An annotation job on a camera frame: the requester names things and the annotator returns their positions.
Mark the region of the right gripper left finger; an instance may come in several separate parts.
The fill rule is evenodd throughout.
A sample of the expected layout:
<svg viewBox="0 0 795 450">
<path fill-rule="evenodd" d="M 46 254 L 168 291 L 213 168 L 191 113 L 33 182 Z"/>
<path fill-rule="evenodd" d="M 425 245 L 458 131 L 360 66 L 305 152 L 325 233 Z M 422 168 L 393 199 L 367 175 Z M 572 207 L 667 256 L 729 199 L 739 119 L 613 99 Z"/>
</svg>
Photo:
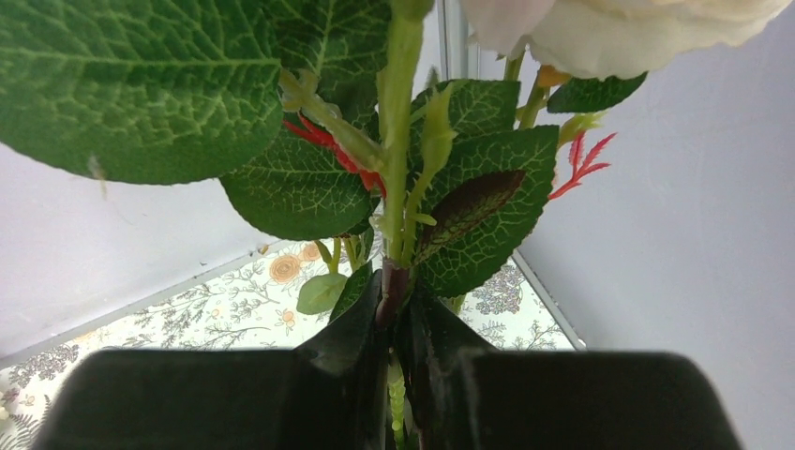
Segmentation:
<svg viewBox="0 0 795 450">
<path fill-rule="evenodd" d="M 295 349 L 293 431 L 299 449 L 385 447 L 386 332 L 376 324 L 382 271 L 356 302 Z"/>
</svg>

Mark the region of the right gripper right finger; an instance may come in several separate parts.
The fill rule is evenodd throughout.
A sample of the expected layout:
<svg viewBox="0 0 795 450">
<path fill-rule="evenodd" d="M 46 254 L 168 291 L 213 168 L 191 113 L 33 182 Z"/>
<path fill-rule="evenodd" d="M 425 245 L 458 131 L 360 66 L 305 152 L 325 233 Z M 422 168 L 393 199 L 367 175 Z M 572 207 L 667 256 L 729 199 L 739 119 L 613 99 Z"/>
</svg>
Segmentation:
<svg viewBox="0 0 795 450">
<path fill-rule="evenodd" d="M 394 342 L 421 449 L 478 449 L 471 359 L 497 348 L 428 290 L 400 312 Z"/>
</svg>

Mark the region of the pink rose stem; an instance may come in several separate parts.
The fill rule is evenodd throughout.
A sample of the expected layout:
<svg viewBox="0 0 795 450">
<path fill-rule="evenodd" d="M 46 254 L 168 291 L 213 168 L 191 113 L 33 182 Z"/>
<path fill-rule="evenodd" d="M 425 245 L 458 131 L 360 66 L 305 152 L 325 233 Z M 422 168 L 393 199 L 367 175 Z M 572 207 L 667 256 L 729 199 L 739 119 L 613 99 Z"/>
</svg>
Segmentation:
<svg viewBox="0 0 795 450">
<path fill-rule="evenodd" d="M 412 84 L 429 1 L 356 1 L 343 46 L 363 29 L 371 86 L 352 75 L 323 92 L 319 66 L 295 55 L 324 1 L 5 1 L 1 140 L 83 177 L 177 185 L 230 176 L 285 146 L 325 149 L 384 196 L 390 100 Z"/>
<path fill-rule="evenodd" d="M 297 311 L 304 315 L 318 315 L 332 311 L 339 303 L 343 291 L 352 276 L 340 272 L 342 257 L 347 258 L 351 270 L 356 272 L 368 261 L 374 242 L 374 231 L 367 228 L 360 234 L 343 234 L 332 238 L 332 249 L 322 240 L 314 240 L 313 246 L 327 268 L 325 274 L 309 278 L 301 287 Z"/>
</svg>

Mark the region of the cream rose stem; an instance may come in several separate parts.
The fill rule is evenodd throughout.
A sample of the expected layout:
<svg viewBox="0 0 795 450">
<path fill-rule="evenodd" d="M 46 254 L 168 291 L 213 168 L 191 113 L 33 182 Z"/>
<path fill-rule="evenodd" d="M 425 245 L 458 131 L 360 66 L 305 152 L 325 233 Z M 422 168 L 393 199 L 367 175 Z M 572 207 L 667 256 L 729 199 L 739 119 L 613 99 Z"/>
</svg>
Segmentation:
<svg viewBox="0 0 795 450">
<path fill-rule="evenodd" d="M 519 87 L 514 122 L 538 125 L 541 113 L 563 114 L 555 158 L 566 178 L 551 177 L 549 200 L 580 187 L 608 162 L 607 134 L 588 142 L 611 109 L 646 79 L 689 53 L 738 48 L 760 36 L 787 1 L 463 1 L 469 36 L 491 56 L 479 77 Z"/>
</svg>

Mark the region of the floral patterned table mat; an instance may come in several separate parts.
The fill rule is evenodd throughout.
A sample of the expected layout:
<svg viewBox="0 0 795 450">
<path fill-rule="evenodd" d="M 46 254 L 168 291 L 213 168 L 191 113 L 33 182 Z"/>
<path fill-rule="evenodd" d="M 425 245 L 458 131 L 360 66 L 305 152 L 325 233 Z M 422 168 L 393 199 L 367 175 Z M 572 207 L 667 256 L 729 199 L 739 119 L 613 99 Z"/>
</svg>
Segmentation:
<svg viewBox="0 0 795 450">
<path fill-rule="evenodd" d="M 300 288 L 326 273 L 311 242 L 278 244 L 263 256 L 1 371 L 1 446 L 28 449 L 61 384 L 86 356 L 110 348 L 231 350 L 293 347 L 319 332 L 328 313 L 297 311 Z M 573 349 L 517 258 L 469 293 L 459 317 L 507 350 Z"/>
</svg>

